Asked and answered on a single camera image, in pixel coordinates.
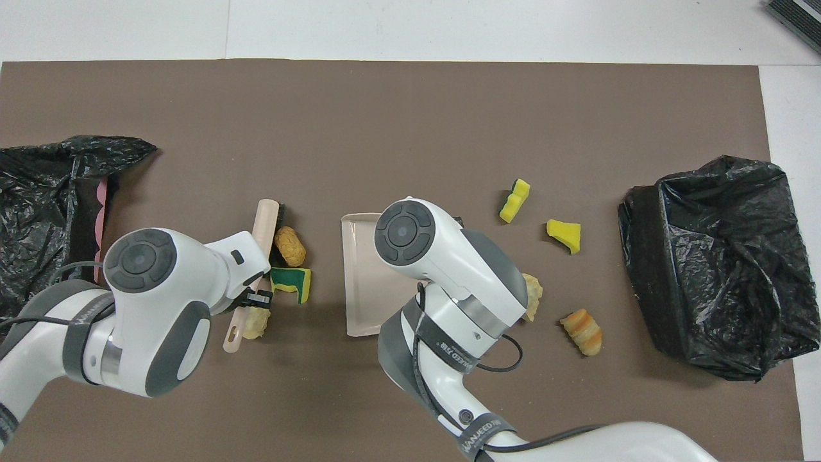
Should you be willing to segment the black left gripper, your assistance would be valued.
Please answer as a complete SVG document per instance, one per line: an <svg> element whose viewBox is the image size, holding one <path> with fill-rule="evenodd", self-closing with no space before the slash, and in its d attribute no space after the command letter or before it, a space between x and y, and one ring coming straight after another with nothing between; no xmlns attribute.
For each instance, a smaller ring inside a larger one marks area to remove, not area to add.
<svg viewBox="0 0 821 462"><path fill-rule="evenodd" d="M245 289L229 306L228 311L238 307L258 307L269 309L273 300L273 293L266 290Z"/></svg>

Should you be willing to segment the pale round bread piece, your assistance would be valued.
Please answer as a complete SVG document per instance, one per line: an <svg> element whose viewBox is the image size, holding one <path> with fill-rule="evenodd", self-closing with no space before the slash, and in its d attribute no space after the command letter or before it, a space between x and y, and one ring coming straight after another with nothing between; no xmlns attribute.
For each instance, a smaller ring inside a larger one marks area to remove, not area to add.
<svg viewBox="0 0 821 462"><path fill-rule="evenodd" d="M269 324L271 311L269 308L247 307L246 322L242 336L244 339L257 339L264 335Z"/></svg>

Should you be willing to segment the brown peanut shaped bread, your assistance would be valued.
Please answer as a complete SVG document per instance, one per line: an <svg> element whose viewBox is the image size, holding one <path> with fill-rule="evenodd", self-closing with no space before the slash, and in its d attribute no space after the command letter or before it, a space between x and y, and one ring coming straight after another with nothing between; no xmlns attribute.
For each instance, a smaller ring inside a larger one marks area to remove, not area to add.
<svg viewBox="0 0 821 462"><path fill-rule="evenodd" d="M275 246L282 261L289 267L300 267L306 260L305 245L291 227L281 227L276 231Z"/></svg>

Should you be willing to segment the beige brush with black bristles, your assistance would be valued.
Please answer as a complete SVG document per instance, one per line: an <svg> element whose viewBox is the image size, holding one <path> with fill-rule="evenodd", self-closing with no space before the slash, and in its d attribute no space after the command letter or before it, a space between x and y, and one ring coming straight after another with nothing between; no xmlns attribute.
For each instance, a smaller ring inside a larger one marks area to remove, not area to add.
<svg viewBox="0 0 821 462"><path fill-rule="evenodd" d="M267 260L270 259L271 255L279 212L280 203L277 201L261 199L257 204L251 234ZM228 331L226 331L226 336L223 340L223 350L226 353L237 353L239 350L243 339L244 328L246 328L252 310L250 306L237 306L234 309L231 321L229 322Z"/></svg>

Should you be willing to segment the beige plastic dustpan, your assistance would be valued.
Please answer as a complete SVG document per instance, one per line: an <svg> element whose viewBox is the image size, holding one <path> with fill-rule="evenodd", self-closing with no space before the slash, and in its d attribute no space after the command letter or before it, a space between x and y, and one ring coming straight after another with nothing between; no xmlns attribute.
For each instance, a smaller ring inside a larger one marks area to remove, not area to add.
<svg viewBox="0 0 821 462"><path fill-rule="evenodd" d="M388 267L373 242L379 213L341 217L346 333L378 334L380 327L416 294L418 281Z"/></svg>

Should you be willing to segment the yellow sponge piece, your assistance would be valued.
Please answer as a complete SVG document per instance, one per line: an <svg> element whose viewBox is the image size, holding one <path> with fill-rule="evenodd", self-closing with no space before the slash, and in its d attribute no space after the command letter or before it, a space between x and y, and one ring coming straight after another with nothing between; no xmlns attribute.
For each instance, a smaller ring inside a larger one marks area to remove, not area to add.
<svg viewBox="0 0 821 462"><path fill-rule="evenodd" d="M562 243L571 255L580 251L582 225L580 223L563 222L549 219L546 222L546 234Z"/></svg>

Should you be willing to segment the orange striped croissant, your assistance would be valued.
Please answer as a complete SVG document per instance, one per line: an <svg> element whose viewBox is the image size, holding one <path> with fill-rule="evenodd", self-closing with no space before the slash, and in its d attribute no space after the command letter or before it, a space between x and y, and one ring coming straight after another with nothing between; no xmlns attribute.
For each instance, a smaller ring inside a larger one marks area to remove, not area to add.
<svg viewBox="0 0 821 462"><path fill-rule="evenodd" d="M583 355L598 355L603 348L603 330L584 308L569 313L559 324Z"/></svg>

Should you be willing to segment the black bag lined pink bin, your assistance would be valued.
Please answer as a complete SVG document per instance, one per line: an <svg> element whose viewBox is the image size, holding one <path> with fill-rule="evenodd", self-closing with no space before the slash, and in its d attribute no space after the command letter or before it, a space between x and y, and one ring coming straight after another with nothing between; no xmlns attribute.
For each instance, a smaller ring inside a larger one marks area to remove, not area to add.
<svg viewBox="0 0 821 462"><path fill-rule="evenodd" d="M62 278L94 281L118 176L157 151L134 137L76 135L0 148L0 321Z"/></svg>

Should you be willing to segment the brown table mat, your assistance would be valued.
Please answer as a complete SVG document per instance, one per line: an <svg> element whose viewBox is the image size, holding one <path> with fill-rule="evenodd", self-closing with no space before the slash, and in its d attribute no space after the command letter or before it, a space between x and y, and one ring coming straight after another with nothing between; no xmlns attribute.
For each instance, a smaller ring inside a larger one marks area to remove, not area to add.
<svg viewBox="0 0 821 462"><path fill-rule="evenodd" d="M121 175L106 246L142 227L223 239L275 199L307 246L310 299L278 293L264 337L236 354L217 316L199 368L155 400L53 381L2 462L464 462L386 377L375 337L346 333L341 216L406 196L460 216L545 289L536 320L510 331L521 366L466 377L522 438L642 420L721 460L803 457L791 363L725 381L659 353L618 229L631 187L722 155L767 160L753 65L5 62L0 147L72 135L159 148ZM517 178L530 196L504 223ZM582 225L577 254L549 219ZM591 357L559 324L582 308L603 330Z"/></svg>

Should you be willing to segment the dark grey ribbed object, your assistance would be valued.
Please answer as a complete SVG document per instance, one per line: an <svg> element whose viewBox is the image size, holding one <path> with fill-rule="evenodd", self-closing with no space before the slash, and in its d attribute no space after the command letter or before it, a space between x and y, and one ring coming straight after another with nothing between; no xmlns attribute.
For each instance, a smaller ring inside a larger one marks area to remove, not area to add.
<svg viewBox="0 0 821 462"><path fill-rule="evenodd" d="M821 55L821 0L769 0L765 11Z"/></svg>

